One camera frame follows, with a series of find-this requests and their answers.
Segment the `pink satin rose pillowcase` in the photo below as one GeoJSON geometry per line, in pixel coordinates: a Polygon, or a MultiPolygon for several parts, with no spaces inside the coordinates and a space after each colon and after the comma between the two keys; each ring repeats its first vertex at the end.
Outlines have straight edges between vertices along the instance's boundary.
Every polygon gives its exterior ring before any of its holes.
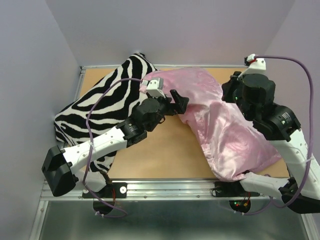
{"type": "Polygon", "coordinates": [[[222,85],[204,68],[156,70],[143,77],[163,79],[162,91],[189,99],[180,120],[195,134],[213,174],[221,181],[244,179],[281,159],[278,151],[253,128],[236,104],[222,101],[222,85]]]}

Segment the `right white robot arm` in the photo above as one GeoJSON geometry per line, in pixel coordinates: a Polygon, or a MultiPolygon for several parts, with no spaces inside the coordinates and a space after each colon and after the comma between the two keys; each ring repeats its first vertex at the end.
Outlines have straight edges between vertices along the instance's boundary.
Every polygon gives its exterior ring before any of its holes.
{"type": "Polygon", "coordinates": [[[222,100],[237,105],[253,128],[275,147],[290,173],[289,178],[274,178],[246,171],[244,179],[230,182],[231,192],[270,196],[297,214],[319,213],[320,166],[294,112],[274,102],[275,89],[267,76],[240,71],[222,85],[222,100]]]}

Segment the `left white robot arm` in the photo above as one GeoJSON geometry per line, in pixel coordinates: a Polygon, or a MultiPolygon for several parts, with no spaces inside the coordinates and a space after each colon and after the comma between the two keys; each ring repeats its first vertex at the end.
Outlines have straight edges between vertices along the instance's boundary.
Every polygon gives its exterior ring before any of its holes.
{"type": "Polygon", "coordinates": [[[184,114],[189,103],[172,89],[170,97],[153,96],[147,98],[132,110],[124,121],[112,127],[106,133],[81,144],[60,149],[51,147],[42,165],[42,173],[54,197],[63,196],[72,191],[78,182],[89,176],[81,171],[91,162],[110,153],[129,148],[147,137],[166,116],[184,114]]]}

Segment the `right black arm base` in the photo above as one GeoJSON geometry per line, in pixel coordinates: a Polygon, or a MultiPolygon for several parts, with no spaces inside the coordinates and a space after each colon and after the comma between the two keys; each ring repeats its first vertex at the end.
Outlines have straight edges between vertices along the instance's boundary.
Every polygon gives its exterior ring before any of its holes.
{"type": "Polygon", "coordinates": [[[233,197],[259,197],[260,194],[253,191],[246,191],[239,181],[223,182],[215,181],[214,187],[211,189],[211,195],[217,198],[233,198],[233,197]]]}

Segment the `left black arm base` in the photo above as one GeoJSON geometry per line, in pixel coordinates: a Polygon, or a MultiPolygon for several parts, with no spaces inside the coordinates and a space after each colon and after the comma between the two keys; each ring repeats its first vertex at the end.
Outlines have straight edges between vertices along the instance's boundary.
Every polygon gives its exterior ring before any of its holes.
{"type": "Polygon", "coordinates": [[[116,199],[125,199],[127,197],[126,182],[112,182],[104,186],[100,191],[94,192],[98,197],[102,199],[111,199],[115,196],[116,199]]]}

